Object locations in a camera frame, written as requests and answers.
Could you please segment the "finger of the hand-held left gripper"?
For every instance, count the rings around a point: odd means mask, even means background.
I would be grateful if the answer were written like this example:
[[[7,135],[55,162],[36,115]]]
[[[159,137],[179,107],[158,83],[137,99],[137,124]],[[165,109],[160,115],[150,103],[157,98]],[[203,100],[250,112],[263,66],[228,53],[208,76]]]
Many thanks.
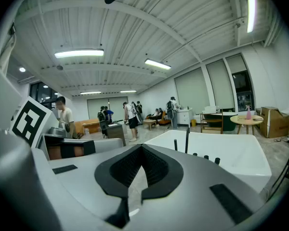
[[[123,147],[123,140],[68,139],[52,134],[42,134],[42,151],[46,159],[59,160],[102,153]]]

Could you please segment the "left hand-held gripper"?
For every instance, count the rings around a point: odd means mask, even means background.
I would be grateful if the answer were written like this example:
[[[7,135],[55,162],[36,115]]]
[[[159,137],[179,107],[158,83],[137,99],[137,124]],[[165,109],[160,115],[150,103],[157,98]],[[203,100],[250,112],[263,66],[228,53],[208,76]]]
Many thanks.
[[[53,127],[53,112],[27,97],[11,125],[11,134],[24,139],[30,147],[39,148],[42,134]]]

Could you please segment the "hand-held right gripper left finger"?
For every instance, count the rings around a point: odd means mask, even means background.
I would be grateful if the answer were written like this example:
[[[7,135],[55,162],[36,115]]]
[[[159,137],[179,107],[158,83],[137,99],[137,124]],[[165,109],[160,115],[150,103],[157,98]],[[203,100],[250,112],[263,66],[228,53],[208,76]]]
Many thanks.
[[[121,199],[105,194],[94,173],[103,161],[128,149],[52,161],[41,149],[32,150],[37,174],[61,228],[113,227],[105,219],[117,212]]]

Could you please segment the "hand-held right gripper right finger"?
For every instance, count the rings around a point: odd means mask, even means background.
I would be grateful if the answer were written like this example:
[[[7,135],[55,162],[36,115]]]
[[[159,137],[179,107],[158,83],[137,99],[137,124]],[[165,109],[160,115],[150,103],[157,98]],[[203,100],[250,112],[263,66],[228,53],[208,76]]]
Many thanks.
[[[252,213],[264,204],[259,194],[214,162],[172,149],[153,149],[178,161],[184,171],[168,196],[145,200],[128,223],[130,231],[226,231],[235,223],[210,187],[225,185]]]

